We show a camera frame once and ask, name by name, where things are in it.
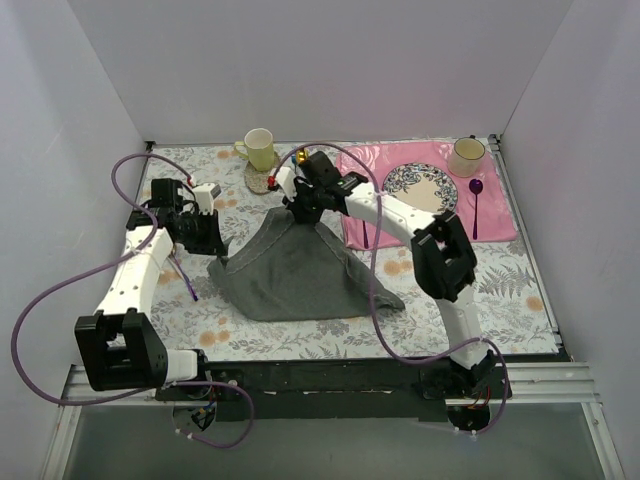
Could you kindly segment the purple fork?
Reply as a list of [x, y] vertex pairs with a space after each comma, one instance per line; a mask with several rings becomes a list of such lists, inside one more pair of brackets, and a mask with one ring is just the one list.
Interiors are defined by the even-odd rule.
[[368, 236], [368, 227], [365, 221], [362, 221], [362, 236], [363, 236], [363, 248], [364, 250], [369, 250], [369, 236]]

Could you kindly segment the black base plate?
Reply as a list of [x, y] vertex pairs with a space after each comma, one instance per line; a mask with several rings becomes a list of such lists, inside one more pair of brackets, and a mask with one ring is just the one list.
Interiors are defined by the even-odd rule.
[[493, 352], [466, 370], [449, 358], [282, 360], [204, 363], [204, 380], [215, 387], [175, 386], [159, 401], [213, 400], [222, 422], [240, 421], [249, 394], [255, 415], [267, 419], [416, 418], [444, 421], [449, 400], [481, 410], [510, 398], [505, 365]]

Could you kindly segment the blue floral plate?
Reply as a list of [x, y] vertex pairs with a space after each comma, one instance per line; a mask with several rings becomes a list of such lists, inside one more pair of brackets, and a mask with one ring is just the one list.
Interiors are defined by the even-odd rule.
[[458, 203], [458, 189], [453, 179], [429, 164], [397, 166], [388, 173], [382, 186], [398, 200], [427, 212], [455, 211]]

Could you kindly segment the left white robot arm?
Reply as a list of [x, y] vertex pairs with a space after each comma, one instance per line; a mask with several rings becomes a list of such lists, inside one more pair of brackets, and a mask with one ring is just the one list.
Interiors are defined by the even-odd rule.
[[188, 253], [224, 257], [215, 199], [216, 183], [191, 188], [164, 178], [151, 183], [151, 197], [132, 210], [126, 224], [126, 261], [94, 314], [80, 317], [74, 334], [91, 387], [96, 391], [159, 388], [173, 382], [193, 400], [213, 386], [195, 349], [169, 350], [151, 324], [152, 300], [162, 267], [181, 245]]

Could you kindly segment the cream mug dark rim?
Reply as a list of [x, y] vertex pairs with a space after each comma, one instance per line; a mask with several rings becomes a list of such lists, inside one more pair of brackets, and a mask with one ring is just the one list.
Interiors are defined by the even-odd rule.
[[469, 178], [478, 171], [485, 154], [486, 147], [475, 135], [459, 138], [452, 145], [447, 167], [451, 174]]

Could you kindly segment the grey cloth napkin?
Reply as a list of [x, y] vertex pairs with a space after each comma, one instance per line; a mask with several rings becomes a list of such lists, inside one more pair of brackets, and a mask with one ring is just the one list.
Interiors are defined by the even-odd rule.
[[270, 209], [234, 256], [215, 259], [209, 278], [246, 318], [259, 322], [332, 320], [370, 313], [370, 269], [323, 223], [300, 224]]

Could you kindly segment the gold bowl spoon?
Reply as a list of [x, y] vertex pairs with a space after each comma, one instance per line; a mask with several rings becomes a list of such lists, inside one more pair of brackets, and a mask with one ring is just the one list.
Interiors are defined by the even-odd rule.
[[295, 154], [295, 161], [297, 165], [306, 162], [308, 159], [308, 152], [306, 148], [300, 147]]

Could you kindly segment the floral tablecloth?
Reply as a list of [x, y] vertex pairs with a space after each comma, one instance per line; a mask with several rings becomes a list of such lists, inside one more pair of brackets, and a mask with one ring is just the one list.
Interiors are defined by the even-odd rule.
[[[180, 164], [199, 181], [214, 181], [221, 230], [236, 254], [257, 232], [278, 194], [252, 193], [244, 180], [245, 161], [231, 146], [157, 146], [154, 153]], [[555, 355], [559, 329], [539, 286], [538, 275], [522, 238], [480, 243], [475, 300], [483, 334], [505, 355]], [[302, 322], [247, 319], [209, 280], [209, 258], [178, 250], [176, 257], [190, 278], [191, 298], [171, 263], [165, 263], [154, 292], [151, 322], [169, 349], [201, 348], [214, 361], [334, 359], [383, 357], [386, 352], [370, 317]], [[418, 287], [406, 248], [377, 254], [376, 276], [405, 304], [400, 312], [381, 310], [384, 340], [402, 356], [438, 354], [448, 347], [445, 327], [433, 300]]]

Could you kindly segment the yellow-green mug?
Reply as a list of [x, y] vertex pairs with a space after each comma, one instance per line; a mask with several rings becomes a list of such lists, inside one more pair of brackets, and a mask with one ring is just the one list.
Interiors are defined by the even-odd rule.
[[266, 172], [275, 162], [273, 134], [265, 128], [250, 130], [241, 141], [236, 141], [234, 151], [247, 160], [256, 171]]

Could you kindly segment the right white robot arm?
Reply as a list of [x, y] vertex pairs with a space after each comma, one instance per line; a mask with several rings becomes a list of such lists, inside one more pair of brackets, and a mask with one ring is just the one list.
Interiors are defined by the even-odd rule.
[[489, 390], [490, 377], [504, 357], [481, 331], [473, 284], [477, 258], [458, 215], [418, 210], [383, 192], [367, 165], [341, 173], [317, 151], [295, 167], [284, 161], [273, 168], [270, 190], [281, 190], [283, 203], [299, 223], [315, 224], [327, 211], [370, 223], [412, 254], [414, 277], [431, 297], [445, 326], [454, 389], [464, 397]]

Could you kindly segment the round woven coaster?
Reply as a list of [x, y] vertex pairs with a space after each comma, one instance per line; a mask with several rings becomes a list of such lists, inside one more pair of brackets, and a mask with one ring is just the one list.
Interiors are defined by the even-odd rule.
[[246, 187], [256, 195], [269, 194], [268, 178], [279, 161], [280, 156], [275, 152], [273, 165], [271, 169], [267, 171], [258, 171], [250, 162], [247, 162], [244, 169], [244, 182]]

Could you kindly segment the pink floral placemat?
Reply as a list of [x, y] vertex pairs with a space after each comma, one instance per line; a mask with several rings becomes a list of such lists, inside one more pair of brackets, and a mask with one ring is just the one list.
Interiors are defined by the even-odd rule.
[[467, 234], [477, 228], [474, 242], [510, 242], [517, 237], [510, 207], [490, 153], [486, 153], [474, 177], [483, 182], [476, 195], [468, 178], [457, 177], [448, 169], [453, 145], [423, 141], [349, 146], [353, 158], [341, 153], [336, 166], [341, 173], [363, 173], [366, 164], [382, 190], [408, 205], [434, 213], [452, 210], [459, 216]]

